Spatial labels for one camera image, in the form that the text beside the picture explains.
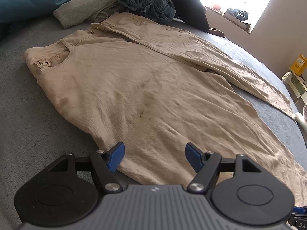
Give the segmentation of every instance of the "pants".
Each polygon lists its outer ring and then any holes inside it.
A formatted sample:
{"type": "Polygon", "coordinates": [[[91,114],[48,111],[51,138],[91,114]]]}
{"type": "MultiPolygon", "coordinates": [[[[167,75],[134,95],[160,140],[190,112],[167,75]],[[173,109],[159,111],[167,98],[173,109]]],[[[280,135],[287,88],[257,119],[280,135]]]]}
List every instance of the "pants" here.
{"type": "Polygon", "coordinates": [[[204,7],[200,0],[171,0],[176,9],[175,17],[186,24],[203,32],[208,32],[210,27],[206,18],[204,7]]]}

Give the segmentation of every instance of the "metal screw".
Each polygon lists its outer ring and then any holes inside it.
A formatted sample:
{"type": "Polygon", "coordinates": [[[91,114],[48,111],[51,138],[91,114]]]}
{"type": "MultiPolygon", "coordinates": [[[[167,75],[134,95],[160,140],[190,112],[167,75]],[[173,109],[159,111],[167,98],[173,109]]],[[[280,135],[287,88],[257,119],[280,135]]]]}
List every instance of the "metal screw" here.
{"type": "Polygon", "coordinates": [[[205,186],[200,184],[200,183],[192,183],[192,184],[189,185],[189,189],[192,190],[192,191],[195,191],[195,192],[196,191],[199,192],[199,191],[204,190],[205,186]]]}
{"type": "Polygon", "coordinates": [[[108,191],[116,191],[119,190],[120,186],[117,183],[108,183],[104,186],[104,188],[108,191]]]}

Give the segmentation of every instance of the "bed surface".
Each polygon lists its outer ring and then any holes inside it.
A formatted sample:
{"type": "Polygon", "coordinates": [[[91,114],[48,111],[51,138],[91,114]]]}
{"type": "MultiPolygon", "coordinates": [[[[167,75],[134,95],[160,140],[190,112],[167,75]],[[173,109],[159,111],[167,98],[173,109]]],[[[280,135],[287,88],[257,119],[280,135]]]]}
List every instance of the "bed surface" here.
{"type": "MultiPolygon", "coordinates": [[[[283,83],[262,63],[227,39],[200,32],[178,21],[171,26],[189,30],[210,41],[233,59],[247,65],[290,100],[297,109],[283,83]]],[[[92,137],[67,122],[39,88],[36,79],[22,59],[30,47],[42,47],[56,42],[83,23],[64,30],[53,16],[28,21],[16,28],[0,42],[0,228],[15,229],[20,220],[13,206],[19,187],[65,152],[87,156],[98,149],[92,137]]],[[[254,105],[262,120],[280,141],[293,153],[295,160],[307,169],[307,150],[302,134],[291,118],[233,86],[234,91],[254,105]]],[[[88,179],[88,174],[80,174],[88,179]]],[[[136,183],[116,172],[119,181],[136,183]]]]}

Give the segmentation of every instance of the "blue jeans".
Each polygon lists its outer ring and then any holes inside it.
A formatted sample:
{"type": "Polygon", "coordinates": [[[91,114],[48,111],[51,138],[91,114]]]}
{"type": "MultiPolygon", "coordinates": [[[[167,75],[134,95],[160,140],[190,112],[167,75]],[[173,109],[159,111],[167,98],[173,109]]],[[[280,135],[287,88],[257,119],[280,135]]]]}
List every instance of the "blue jeans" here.
{"type": "Polygon", "coordinates": [[[119,0],[119,4],[133,14],[147,17],[157,22],[171,21],[176,13],[174,4],[168,0],[119,0]]]}

